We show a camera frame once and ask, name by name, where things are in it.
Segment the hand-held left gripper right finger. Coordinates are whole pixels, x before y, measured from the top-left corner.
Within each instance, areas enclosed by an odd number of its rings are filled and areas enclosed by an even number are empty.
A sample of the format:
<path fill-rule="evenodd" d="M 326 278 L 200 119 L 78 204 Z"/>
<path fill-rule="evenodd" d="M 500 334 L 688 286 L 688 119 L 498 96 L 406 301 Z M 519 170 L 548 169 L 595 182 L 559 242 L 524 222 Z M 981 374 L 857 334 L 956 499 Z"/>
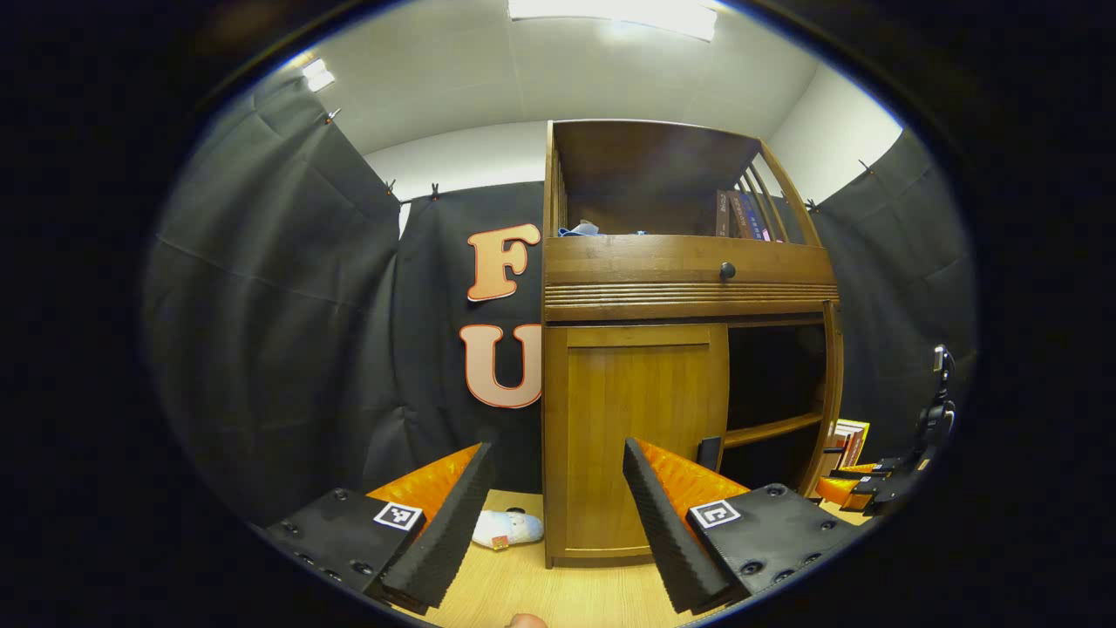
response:
<path fill-rule="evenodd" d="M 780 482 L 743 487 L 645 439 L 625 441 L 623 473 L 679 612 L 785 589 L 868 531 Z"/>

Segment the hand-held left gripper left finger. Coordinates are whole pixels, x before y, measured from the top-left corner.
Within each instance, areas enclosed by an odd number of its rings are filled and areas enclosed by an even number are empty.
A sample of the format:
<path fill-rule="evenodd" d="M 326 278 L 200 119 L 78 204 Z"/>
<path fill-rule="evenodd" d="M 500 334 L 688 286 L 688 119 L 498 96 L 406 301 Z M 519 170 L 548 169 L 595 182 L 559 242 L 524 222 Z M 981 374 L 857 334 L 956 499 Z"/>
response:
<path fill-rule="evenodd" d="M 382 487 L 333 487 L 259 529 L 304 568 L 378 603 L 425 615 L 444 600 L 494 479 L 479 442 Z"/>

